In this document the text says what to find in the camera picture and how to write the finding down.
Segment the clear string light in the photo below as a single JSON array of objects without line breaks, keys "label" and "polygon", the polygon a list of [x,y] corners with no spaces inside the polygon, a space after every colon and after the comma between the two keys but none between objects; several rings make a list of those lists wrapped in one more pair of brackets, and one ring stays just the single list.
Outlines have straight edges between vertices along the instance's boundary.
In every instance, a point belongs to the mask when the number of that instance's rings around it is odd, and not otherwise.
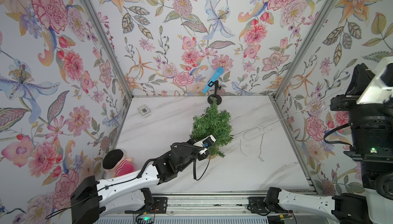
[{"label": "clear string light", "polygon": [[[339,90],[336,91],[335,93],[332,93],[331,95],[322,98],[322,99],[320,100],[320,102],[325,101],[327,98],[330,98],[330,97],[332,97],[333,95],[338,94],[338,93],[340,93],[340,92],[343,91],[343,90],[344,90],[344,88],[339,89]],[[269,104],[275,109],[275,110],[274,110],[274,111],[275,111],[275,114],[276,114],[275,116],[278,117],[277,120],[274,121],[274,122],[270,122],[269,124],[268,124],[268,123],[266,123],[266,124],[260,123],[260,124],[258,124],[257,127],[253,127],[253,128],[251,128],[251,129],[247,129],[247,130],[245,130],[245,131],[243,131],[243,132],[240,132],[240,133],[238,133],[238,134],[236,134],[236,135],[243,134],[243,135],[242,135],[243,137],[242,137],[242,138],[240,139],[240,141],[239,141],[239,148],[240,148],[240,151],[241,151],[241,154],[242,154],[242,155],[247,156],[247,157],[255,157],[255,158],[258,158],[261,162],[264,162],[265,159],[264,159],[261,155],[262,155],[262,153],[263,153],[263,142],[264,142],[265,133],[266,133],[266,132],[269,133],[269,132],[271,131],[271,129],[272,129],[271,126],[272,126],[272,125],[278,124],[278,123],[280,123],[280,122],[286,120],[287,118],[289,118],[290,115],[295,115],[295,114],[297,114],[297,113],[304,113],[305,111],[310,111],[310,110],[311,110],[311,105],[307,105],[307,106],[305,106],[305,107],[302,108],[302,109],[298,108],[299,110],[297,110],[297,111],[296,111],[295,113],[293,113],[293,114],[288,113],[288,114],[285,115],[285,114],[282,113],[282,110],[281,110],[280,108],[277,108],[277,107],[276,107],[276,106],[278,106],[278,103],[274,100],[274,98],[273,98],[272,96],[260,96],[260,97],[268,97],[268,98],[270,99],[270,103],[269,103]],[[197,120],[200,120],[200,119],[204,120],[203,117],[206,116],[206,115],[207,115],[207,114],[204,113],[204,114],[202,114],[202,115],[196,115],[196,116],[194,116],[194,118],[193,118],[193,120],[194,120],[194,121],[193,121],[193,128],[191,129],[191,135],[192,135],[192,133],[194,133],[194,129],[195,129],[194,123],[195,123]],[[247,133],[249,133],[249,132],[255,133],[255,135],[252,137],[253,139],[254,139],[254,138],[259,138],[259,137],[261,137],[261,138],[260,138],[260,139],[261,139],[261,142],[260,142],[260,145],[259,145],[259,155],[258,155],[258,156],[251,156],[251,155],[245,154],[244,151],[243,151],[243,148],[242,148],[242,143],[243,143],[243,142],[246,142],[246,144],[244,144],[244,146],[246,146],[246,145],[250,146],[250,145],[251,145],[251,139],[247,139],[247,138],[246,138],[246,135],[247,135]],[[211,154],[212,148],[213,148],[213,146],[211,146],[210,149],[208,149],[208,152],[209,152],[210,154]]]}]

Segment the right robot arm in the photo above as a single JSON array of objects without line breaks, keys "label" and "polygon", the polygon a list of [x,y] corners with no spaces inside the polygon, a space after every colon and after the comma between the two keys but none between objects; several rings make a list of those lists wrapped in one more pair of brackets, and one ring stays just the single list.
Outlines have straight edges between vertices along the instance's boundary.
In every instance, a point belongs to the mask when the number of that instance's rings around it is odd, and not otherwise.
[{"label": "right robot arm", "polygon": [[365,196],[343,193],[312,196],[271,187],[264,200],[269,212],[304,211],[340,224],[390,224],[393,221],[393,59],[375,70],[354,68],[344,95],[331,100],[332,111],[349,114],[353,144],[346,155],[359,162]]}]

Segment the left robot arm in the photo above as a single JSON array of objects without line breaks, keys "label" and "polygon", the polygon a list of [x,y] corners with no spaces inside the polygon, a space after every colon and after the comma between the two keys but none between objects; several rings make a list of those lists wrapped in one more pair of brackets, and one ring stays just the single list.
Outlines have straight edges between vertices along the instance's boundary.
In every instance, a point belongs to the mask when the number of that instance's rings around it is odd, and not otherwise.
[{"label": "left robot arm", "polygon": [[119,211],[144,213],[151,209],[151,188],[175,179],[189,165],[206,159],[215,144],[214,136],[200,141],[173,143],[170,151],[145,162],[141,170],[111,179],[90,176],[82,181],[70,197],[71,205],[46,216],[51,219],[71,210],[72,223],[92,224],[100,217]]}]

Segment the small green christmas tree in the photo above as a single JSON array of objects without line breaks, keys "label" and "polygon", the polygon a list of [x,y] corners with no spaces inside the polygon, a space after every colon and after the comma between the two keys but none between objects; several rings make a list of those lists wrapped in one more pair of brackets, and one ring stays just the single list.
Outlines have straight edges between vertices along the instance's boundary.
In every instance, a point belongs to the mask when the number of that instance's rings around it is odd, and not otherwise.
[{"label": "small green christmas tree", "polygon": [[200,141],[207,136],[214,136],[216,141],[210,148],[212,156],[224,158],[221,150],[233,141],[231,114],[227,110],[218,109],[218,99],[212,97],[212,103],[206,107],[202,115],[193,117],[190,138]]}]

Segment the black microphone stand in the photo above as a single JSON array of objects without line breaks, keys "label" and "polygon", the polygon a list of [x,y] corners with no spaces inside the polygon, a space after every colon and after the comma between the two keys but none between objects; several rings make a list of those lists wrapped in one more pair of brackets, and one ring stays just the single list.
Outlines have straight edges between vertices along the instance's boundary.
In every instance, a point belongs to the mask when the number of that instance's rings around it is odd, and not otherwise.
[{"label": "black microphone stand", "polygon": [[221,86],[219,85],[219,82],[216,80],[215,82],[212,83],[214,85],[214,94],[209,95],[207,101],[208,104],[211,105],[216,102],[217,105],[220,105],[222,103],[222,97],[218,94],[218,91],[221,90]]}]

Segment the white battery box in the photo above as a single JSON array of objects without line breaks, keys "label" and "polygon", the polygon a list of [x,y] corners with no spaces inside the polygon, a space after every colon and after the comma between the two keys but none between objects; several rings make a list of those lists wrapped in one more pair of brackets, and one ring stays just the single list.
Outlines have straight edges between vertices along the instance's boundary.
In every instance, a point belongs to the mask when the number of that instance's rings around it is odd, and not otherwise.
[{"label": "white battery box", "polygon": [[144,118],[146,118],[146,117],[148,117],[148,116],[150,116],[150,115],[152,114],[152,113],[151,113],[151,110],[150,110],[149,107],[146,106],[146,105],[142,105],[142,106],[138,107],[137,110],[139,111],[139,113],[140,113]]}]

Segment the pink black toy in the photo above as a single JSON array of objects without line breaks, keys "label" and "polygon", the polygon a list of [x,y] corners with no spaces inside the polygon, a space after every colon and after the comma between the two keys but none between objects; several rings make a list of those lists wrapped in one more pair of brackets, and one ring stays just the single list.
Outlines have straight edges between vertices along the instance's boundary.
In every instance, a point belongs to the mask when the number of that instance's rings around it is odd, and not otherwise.
[{"label": "pink black toy", "polygon": [[116,178],[135,171],[133,159],[127,158],[120,149],[111,150],[103,159],[102,166],[109,176]]}]

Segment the aluminium corner frame post right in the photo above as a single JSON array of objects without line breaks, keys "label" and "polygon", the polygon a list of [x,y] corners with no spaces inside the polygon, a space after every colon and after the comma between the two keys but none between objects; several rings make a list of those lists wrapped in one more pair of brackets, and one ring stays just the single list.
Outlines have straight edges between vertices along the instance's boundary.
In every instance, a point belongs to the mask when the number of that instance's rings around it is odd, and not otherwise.
[{"label": "aluminium corner frame post right", "polygon": [[279,98],[286,89],[287,85],[289,84],[293,73],[296,71],[297,67],[299,66],[300,62],[302,61],[304,55],[307,53],[308,48],[313,44],[314,39],[316,38],[318,32],[322,29],[323,25],[325,24],[326,19],[329,16],[329,13],[334,8],[334,5],[337,0],[325,0],[323,6],[321,7],[320,14],[316,18],[315,22],[312,24],[309,32],[304,37],[304,41],[301,44],[299,51],[295,54],[295,57],[290,65],[289,69],[287,70],[279,88],[275,92],[274,98]]}]

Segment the aluminium corner frame post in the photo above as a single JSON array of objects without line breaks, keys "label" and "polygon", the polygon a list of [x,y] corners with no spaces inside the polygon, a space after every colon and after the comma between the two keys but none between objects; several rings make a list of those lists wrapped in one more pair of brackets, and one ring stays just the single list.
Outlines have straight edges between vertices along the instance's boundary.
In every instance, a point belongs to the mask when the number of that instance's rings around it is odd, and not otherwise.
[{"label": "aluminium corner frame post", "polygon": [[274,98],[279,98],[286,89],[287,85],[289,84],[293,73],[296,71],[297,67],[299,66],[300,62],[302,61],[304,55],[307,53],[308,48],[313,44],[314,39],[316,38],[318,32],[322,29],[323,25],[325,24],[326,19],[329,16],[329,13],[334,8],[334,5],[337,0],[325,0],[323,6],[321,7],[320,14],[316,18],[315,22],[312,24],[309,32],[304,37],[304,41],[301,44],[299,51],[295,54],[295,57],[290,65],[289,69],[287,70],[279,88],[275,92]]},{"label": "aluminium corner frame post", "polygon": [[113,66],[113,70],[119,78],[120,85],[125,95],[131,100],[133,98],[132,91],[130,90],[128,82],[126,81],[125,75],[115,55],[115,51],[106,36],[105,30],[101,24],[94,5],[92,4],[91,0],[81,0],[81,3],[86,8],[87,15],[92,22],[92,26],[97,32],[97,38],[105,50],[105,53],[108,55],[108,59]]}]

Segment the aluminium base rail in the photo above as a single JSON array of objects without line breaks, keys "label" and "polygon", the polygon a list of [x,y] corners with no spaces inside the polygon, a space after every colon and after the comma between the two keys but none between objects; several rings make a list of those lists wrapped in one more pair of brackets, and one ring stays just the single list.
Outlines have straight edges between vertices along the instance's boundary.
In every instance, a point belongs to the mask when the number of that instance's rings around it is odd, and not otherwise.
[{"label": "aluminium base rail", "polygon": [[158,195],[150,213],[118,212],[99,224],[330,224],[331,220],[304,211],[283,213],[252,210],[252,195]]}]

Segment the aluminium corner frame post left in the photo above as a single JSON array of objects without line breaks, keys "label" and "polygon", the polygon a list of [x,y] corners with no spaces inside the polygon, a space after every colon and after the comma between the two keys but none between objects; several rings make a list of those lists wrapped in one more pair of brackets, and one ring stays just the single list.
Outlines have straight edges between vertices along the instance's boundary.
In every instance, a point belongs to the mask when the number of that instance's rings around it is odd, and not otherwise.
[{"label": "aluminium corner frame post left", "polygon": [[120,85],[125,95],[131,100],[133,98],[132,91],[130,90],[128,82],[126,81],[125,75],[115,55],[115,51],[106,36],[105,30],[101,24],[94,5],[92,4],[91,0],[81,0],[81,3],[86,8],[87,15],[92,22],[92,26],[97,32],[97,38],[105,50],[105,53],[108,55],[108,59],[113,66],[113,70],[119,78]]}]

